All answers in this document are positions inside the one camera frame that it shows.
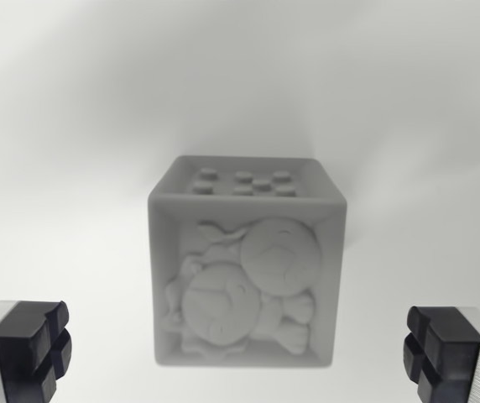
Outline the black padded gripper right finger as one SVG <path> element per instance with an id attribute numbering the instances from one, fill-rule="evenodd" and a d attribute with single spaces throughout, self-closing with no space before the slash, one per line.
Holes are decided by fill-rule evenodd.
<path id="1" fill-rule="evenodd" d="M 403 362 L 425 403 L 480 402 L 480 311 L 412 306 Z"/>

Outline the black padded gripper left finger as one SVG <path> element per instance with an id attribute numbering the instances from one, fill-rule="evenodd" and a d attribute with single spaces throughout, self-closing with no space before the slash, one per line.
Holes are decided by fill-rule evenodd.
<path id="1" fill-rule="evenodd" d="M 50 402 L 72 341 L 63 301 L 0 301 L 0 402 Z"/>

